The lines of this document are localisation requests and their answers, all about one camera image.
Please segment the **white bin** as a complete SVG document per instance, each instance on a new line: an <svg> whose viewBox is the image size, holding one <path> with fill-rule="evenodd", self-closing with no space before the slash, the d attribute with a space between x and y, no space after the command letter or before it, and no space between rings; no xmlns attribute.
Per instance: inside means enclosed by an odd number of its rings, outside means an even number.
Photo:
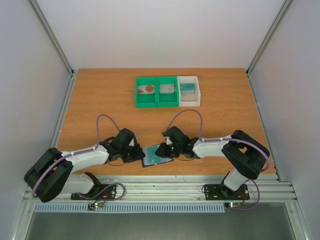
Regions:
<svg viewBox="0 0 320 240"><path fill-rule="evenodd" d="M201 91L197 76L177 76L180 107L199 107L201 105ZM195 93L181 93L180 84L193 83Z"/></svg>

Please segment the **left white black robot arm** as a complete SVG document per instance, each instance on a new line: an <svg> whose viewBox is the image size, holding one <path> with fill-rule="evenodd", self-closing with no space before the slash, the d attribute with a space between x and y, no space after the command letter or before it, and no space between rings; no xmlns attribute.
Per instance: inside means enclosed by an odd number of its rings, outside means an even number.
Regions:
<svg viewBox="0 0 320 240"><path fill-rule="evenodd" d="M37 160L24 175L25 183L32 189L32 197L47 203L60 194L75 194L83 200L106 198L111 185L103 185L92 173L85 172L71 178L74 172L95 165L104 165L122 159L124 163L145 157L135 134L123 128L97 145L78 151L59 151L52 147Z"/></svg>

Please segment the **teal VIP card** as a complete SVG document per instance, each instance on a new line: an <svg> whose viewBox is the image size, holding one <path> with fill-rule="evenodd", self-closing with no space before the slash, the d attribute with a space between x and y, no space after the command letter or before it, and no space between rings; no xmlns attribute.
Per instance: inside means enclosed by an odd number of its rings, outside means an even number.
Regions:
<svg viewBox="0 0 320 240"><path fill-rule="evenodd" d="M155 154L155 151L158 149L158 147L159 145L143 147L145 157L142 159L142 166L144 168L160 164L160 157Z"/></svg>
<svg viewBox="0 0 320 240"><path fill-rule="evenodd" d="M194 83L180 83L179 88L182 94L193 94L196 91L196 86Z"/></svg>

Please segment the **right aluminium frame post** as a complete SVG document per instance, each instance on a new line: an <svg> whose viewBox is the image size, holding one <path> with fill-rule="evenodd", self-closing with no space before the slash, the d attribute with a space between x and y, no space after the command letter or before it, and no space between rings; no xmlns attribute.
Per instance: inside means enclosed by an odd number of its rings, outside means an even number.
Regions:
<svg viewBox="0 0 320 240"><path fill-rule="evenodd" d="M287 14L289 8L291 7L293 0L284 0L282 5L280 6L274 20L272 21L269 29L266 32L266 35L264 36L259 48L257 49L252 61L250 62L247 70L246 70L246 75L249 78L252 71L254 70L255 66L257 65L259 59L261 58L262 54L266 50L268 44L272 40L272 37L276 33L277 29L279 28L283 18Z"/></svg>

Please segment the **left green bin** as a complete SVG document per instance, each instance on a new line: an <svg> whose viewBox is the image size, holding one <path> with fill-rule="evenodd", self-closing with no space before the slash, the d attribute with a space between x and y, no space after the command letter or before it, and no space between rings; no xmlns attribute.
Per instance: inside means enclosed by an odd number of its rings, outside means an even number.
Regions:
<svg viewBox="0 0 320 240"><path fill-rule="evenodd" d="M135 79L135 106L137 108L155 108L158 89L156 77L137 77Z"/></svg>

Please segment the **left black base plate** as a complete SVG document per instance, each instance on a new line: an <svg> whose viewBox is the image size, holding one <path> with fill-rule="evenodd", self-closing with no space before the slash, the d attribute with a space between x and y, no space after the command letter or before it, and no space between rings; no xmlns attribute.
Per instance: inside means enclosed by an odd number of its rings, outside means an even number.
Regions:
<svg viewBox="0 0 320 240"><path fill-rule="evenodd" d="M88 193L72 193L71 200L105 200L115 199L117 187L115 185L110 186L110 184L102 184L100 186L94 186Z"/></svg>

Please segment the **card with red circles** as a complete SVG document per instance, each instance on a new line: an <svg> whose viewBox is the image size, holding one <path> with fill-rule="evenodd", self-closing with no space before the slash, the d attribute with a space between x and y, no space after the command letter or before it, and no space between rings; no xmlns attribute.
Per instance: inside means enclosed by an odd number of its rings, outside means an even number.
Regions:
<svg viewBox="0 0 320 240"><path fill-rule="evenodd" d="M150 95L155 93L155 86L152 84L148 85L139 85L137 89L138 94L140 95Z"/></svg>

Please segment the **green bin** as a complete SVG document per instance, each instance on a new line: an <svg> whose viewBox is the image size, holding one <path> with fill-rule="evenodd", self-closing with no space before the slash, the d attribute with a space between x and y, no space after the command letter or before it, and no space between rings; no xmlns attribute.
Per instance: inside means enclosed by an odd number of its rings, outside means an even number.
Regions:
<svg viewBox="0 0 320 240"><path fill-rule="evenodd" d="M179 88L177 76L157 76L156 83L158 87L158 107L178 107L179 106Z"/></svg>
<svg viewBox="0 0 320 240"><path fill-rule="evenodd" d="M137 77L135 79L135 106L137 108L155 108L158 89L156 77Z"/></svg>

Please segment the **left controller board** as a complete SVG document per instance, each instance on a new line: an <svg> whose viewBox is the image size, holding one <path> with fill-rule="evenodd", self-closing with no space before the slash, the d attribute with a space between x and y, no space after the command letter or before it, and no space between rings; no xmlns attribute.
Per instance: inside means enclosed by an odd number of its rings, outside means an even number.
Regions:
<svg viewBox="0 0 320 240"><path fill-rule="evenodd" d="M88 211L96 211L98 209L101 209L104 206L104 203L102 202L95 202L95 203L89 203L87 205Z"/></svg>

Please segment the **blue leather card holder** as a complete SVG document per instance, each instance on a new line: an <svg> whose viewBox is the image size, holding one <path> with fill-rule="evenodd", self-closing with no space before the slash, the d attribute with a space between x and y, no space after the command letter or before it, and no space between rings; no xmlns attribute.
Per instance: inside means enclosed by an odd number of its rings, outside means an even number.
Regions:
<svg viewBox="0 0 320 240"><path fill-rule="evenodd" d="M156 150L159 148L159 146L160 145L158 144L142 148L142 152L145 154L145 157L141 160L143 168L166 164L174 161L173 158L163 158L156 155Z"/></svg>

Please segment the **controller board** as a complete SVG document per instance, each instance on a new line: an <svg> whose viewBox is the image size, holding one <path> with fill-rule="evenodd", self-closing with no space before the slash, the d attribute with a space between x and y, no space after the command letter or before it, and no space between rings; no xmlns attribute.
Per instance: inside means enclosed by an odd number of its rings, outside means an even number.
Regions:
<svg viewBox="0 0 320 240"><path fill-rule="evenodd" d="M242 202L225 202L224 206L226 209L238 209L242 207L244 204Z"/></svg>
<svg viewBox="0 0 320 240"><path fill-rule="evenodd" d="M104 206L104 203L102 202L95 202L95 203L89 203L87 205L88 211L96 211L98 209L101 209Z"/></svg>

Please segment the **aluminium front rail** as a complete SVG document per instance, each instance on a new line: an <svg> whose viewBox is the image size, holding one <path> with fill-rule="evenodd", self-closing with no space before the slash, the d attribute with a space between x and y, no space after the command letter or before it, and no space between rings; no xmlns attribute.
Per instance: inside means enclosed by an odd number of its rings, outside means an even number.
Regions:
<svg viewBox="0 0 320 240"><path fill-rule="evenodd" d="M223 175L98 175L103 184L126 187L124 203L203 203L205 184L219 184ZM275 174L261 174L255 180L261 203L298 201L292 183L281 182Z"/></svg>

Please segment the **aluminium frame post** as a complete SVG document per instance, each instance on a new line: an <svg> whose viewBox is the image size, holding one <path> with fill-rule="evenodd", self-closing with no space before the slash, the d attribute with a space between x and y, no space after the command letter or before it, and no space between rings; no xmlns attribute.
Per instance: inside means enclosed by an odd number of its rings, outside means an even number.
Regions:
<svg viewBox="0 0 320 240"><path fill-rule="evenodd" d="M50 41L52 42L56 52L58 53L60 59L62 60L67 72L69 73L69 75L72 77L74 74L74 70L71 67L71 64L69 63L61 45L59 44L47 18L45 17L39 3L37 0L29 0L28 1L32 7L32 9L35 12L35 15L37 16L39 22L41 23L41 25L44 28L44 31L46 32L46 34L48 35Z"/></svg>
<svg viewBox="0 0 320 240"><path fill-rule="evenodd" d="M272 37L276 33L277 29L279 28L283 18L287 14L289 8L291 7L293 0L284 0L282 5L280 6L274 20L272 21L269 29L266 32L266 35L264 36L259 48L257 49L252 61L250 62L247 70L246 70L246 75L249 78L252 71L254 70L255 66L257 65L259 59L261 58L262 54L266 50L268 44L272 40Z"/></svg>

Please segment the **left aluminium frame post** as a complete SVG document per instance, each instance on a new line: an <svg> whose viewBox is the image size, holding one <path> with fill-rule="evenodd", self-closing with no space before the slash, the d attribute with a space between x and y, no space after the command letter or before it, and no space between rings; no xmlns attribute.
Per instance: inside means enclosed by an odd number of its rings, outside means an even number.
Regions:
<svg viewBox="0 0 320 240"><path fill-rule="evenodd" d="M28 1L32 7L32 9L35 12L35 15L37 16L39 22L41 23L41 25L44 28L44 31L46 32L46 34L48 35L50 41L52 42L56 52L58 53L60 59L62 60L67 72L69 73L69 75L72 77L74 74L74 70L71 67L71 64L69 63L61 45L59 44L47 18L45 17L39 3L37 0L29 0Z"/></svg>

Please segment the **right controller board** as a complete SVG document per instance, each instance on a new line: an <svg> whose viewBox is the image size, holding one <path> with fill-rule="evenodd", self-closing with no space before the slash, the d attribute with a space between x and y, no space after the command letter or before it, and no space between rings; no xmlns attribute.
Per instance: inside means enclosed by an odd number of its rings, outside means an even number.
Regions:
<svg viewBox="0 0 320 240"><path fill-rule="evenodd" d="M225 202L224 206L226 209L238 209L242 207L244 204L242 202Z"/></svg>

